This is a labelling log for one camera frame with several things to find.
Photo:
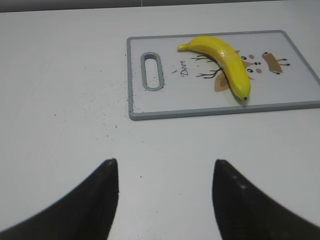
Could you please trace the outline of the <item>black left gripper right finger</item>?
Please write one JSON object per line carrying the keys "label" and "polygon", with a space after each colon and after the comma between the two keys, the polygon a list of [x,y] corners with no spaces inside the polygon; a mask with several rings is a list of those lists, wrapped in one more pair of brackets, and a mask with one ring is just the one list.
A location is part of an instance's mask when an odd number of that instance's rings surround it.
{"label": "black left gripper right finger", "polygon": [[318,240],[319,226],[288,210],[227,160],[214,164],[212,205],[223,240]]}

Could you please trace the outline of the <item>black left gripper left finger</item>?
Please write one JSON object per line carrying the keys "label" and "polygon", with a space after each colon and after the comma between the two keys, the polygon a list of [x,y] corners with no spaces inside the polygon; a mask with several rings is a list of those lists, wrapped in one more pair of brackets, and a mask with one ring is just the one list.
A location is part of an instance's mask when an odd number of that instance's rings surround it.
{"label": "black left gripper left finger", "polygon": [[2,240],[106,240],[119,200],[116,159],[108,159],[63,198],[0,233]]}

